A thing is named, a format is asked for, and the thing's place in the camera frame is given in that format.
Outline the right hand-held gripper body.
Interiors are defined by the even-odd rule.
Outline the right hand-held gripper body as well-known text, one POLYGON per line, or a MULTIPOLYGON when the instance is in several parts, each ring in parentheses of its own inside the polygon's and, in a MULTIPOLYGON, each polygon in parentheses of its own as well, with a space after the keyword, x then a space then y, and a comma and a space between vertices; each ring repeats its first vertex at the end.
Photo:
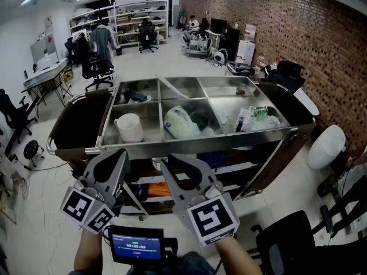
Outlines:
POLYGON ((232 198, 223 191, 221 182, 174 205, 173 213, 204 246, 234 235, 240 225, 232 198))

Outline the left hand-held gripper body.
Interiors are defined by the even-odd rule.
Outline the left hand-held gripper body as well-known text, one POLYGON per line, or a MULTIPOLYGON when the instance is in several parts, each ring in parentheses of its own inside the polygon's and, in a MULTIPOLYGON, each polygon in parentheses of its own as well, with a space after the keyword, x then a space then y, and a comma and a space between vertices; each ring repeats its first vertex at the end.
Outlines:
POLYGON ((67 188, 60 211, 77 225, 98 234, 122 207, 118 201, 122 185, 122 179, 99 183, 81 178, 67 188))

